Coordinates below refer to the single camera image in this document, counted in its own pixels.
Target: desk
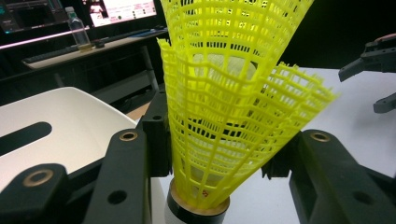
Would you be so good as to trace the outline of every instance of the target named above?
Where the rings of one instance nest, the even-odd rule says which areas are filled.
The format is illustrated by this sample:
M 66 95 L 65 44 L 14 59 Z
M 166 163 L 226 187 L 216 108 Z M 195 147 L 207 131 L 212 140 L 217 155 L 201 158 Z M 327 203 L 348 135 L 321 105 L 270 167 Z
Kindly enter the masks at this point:
M 32 71 L 0 79 L 0 105 L 67 86 L 86 91 L 108 104 L 147 86 L 157 90 L 157 82 L 163 82 L 157 37 L 166 38 L 167 31 L 127 37 L 106 43 L 102 49 L 27 64 Z
M 361 165 L 392 176 L 396 174 L 396 110 L 376 114 L 373 103 L 396 92 L 395 74 L 364 72 L 345 82 L 338 70 L 301 68 L 318 73 L 324 85 L 341 95 L 304 130 L 318 129 L 335 135 Z M 167 192 L 172 176 L 161 178 Z M 289 188 L 289 178 L 262 179 L 258 171 L 232 195 L 223 224 L 299 223 Z

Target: yellow plastic shuttlecock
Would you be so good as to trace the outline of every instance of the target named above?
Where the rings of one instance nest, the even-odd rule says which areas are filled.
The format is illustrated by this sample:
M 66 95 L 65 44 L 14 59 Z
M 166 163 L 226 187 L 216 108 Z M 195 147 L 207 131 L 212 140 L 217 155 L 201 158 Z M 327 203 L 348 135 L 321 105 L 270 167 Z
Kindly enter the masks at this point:
M 318 76 L 276 66 L 312 3 L 162 0 L 172 188 L 188 207 L 227 202 L 334 99 Z

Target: monitor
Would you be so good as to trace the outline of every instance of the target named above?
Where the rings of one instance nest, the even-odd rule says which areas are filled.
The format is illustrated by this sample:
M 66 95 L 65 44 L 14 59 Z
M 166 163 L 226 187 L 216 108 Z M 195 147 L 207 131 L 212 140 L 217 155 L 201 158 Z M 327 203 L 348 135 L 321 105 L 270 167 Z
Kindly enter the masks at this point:
M 68 35 L 60 0 L 0 0 L 0 50 Z
M 157 15 L 153 0 L 81 0 L 93 27 Z
M 0 0 L 0 27 L 5 34 L 67 22 L 59 0 Z

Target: white table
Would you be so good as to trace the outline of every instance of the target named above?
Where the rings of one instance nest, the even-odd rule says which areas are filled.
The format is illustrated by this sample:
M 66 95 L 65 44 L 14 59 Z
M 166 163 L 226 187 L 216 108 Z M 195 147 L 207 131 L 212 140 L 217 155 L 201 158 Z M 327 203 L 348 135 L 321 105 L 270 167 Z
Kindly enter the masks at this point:
M 308 74 L 318 73 L 325 78 L 325 86 L 333 87 L 335 92 L 341 93 L 341 96 L 312 120 L 305 129 L 319 129 L 332 133 L 361 165 L 382 174 L 394 176 L 396 173 L 396 110 L 387 114 L 376 114 L 373 111 L 373 103 L 396 92 L 396 76 L 394 74 L 364 72 L 341 83 L 338 79 L 337 70 L 311 68 L 302 68 L 302 70 L 306 70 Z M 80 94 L 78 96 L 80 97 L 68 99 L 66 102 L 69 105 L 65 103 L 59 104 L 56 100 L 52 100 L 51 102 L 55 106 L 45 112 L 43 112 L 41 105 L 47 104 L 48 101 L 35 100 L 34 104 L 28 104 L 26 103 L 27 101 L 24 101 L 22 105 L 14 105 L 15 107 L 13 106 L 11 110 L 10 108 L 5 109 L 4 106 L 0 107 L 0 136 L 18 130 L 23 125 L 35 121 L 35 119 L 32 120 L 34 116 L 38 116 L 36 120 L 59 119 L 66 123 L 67 126 L 79 125 L 81 120 L 72 119 L 69 113 L 84 112 L 82 109 L 68 111 L 67 107 L 72 106 L 74 108 L 76 105 L 87 106 L 89 108 L 87 111 L 91 113 L 92 119 L 101 120 L 98 125 L 107 127 L 100 130 L 100 135 L 103 134 L 106 137 L 105 139 L 93 138 L 95 139 L 93 142 L 99 144 L 101 150 L 94 153 L 80 151 L 87 155 L 87 157 L 84 157 L 85 161 L 81 161 L 73 157 L 73 153 L 67 152 L 66 149 L 61 149 L 62 153 L 64 153 L 62 157 L 71 162 L 71 168 L 68 168 L 68 172 L 72 172 L 79 166 L 102 157 L 105 155 L 103 147 L 107 146 L 111 135 L 118 130 L 134 127 L 134 123 L 120 112 L 115 111 L 111 107 L 106 107 L 105 104 L 88 96 L 88 94 L 84 97 L 81 97 L 82 95 Z M 25 104 L 28 104 L 31 109 L 26 109 Z M 110 119 L 100 119 L 102 116 L 111 118 L 111 121 Z M 74 133 L 71 134 L 74 137 L 78 137 L 80 133 L 91 134 L 89 126 L 83 125 L 79 128 L 73 128 Z M 35 159 L 35 157 L 31 157 L 31 154 L 19 155 L 20 153 L 22 154 L 21 150 L 13 152 L 10 155 L 11 157 L 7 155 L 7 159 L 4 159 L 4 157 L 0 158 L 0 173 L 2 174 L 0 189 L 4 187 L 5 182 L 8 179 L 10 180 L 13 175 L 33 165 L 31 159 Z M 42 162 L 49 161 L 48 156 L 45 158 Z M 8 169 L 4 165 L 8 164 L 11 167 L 11 161 L 18 162 L 18 169 L 11 173 L 7 170 L 7 176 L 4 178 L 4 171 Z M 172 176 L 160 178 L 165 195 L 171 179 Z M 153 194 L 153 199 L 156 200 L 153 203 L 153 215 L 155 216 L 153 223 L 163 224 L 164 196 L 161 190 L 154 190 Z M 266 178 L 261 178 L 261 171 L 255 173 L 232 194 L 231 205 L 223 223 L 299 223 L 290 194 L 289 179 L 282 178 L 269 181 Z
M 396 174 L 396 110 L 376 114 L 373 103 L 396 92 L 396 75 L 364 72 L 344 82 L 338 70 L 301 68 L 319 74 L 341 95 L 304 127 L 335 135 L 361 165 L 384 175 Z M 168 190 L 171 176 L 161 179 Z M 289 178 L 262 179 L 256 172 L 232 195 L 223 224 L 299 223 Z

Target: black metal bracket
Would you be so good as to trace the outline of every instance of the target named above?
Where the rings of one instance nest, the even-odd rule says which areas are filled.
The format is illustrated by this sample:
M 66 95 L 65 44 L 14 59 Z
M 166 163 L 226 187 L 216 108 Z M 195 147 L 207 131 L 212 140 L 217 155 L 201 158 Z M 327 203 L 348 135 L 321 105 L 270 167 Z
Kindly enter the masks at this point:
M 262 170 L 269 178 L 291 170 L 301 223 L 396 223 L 395 179 L 358 165 L 330 133 L 297 134 Z

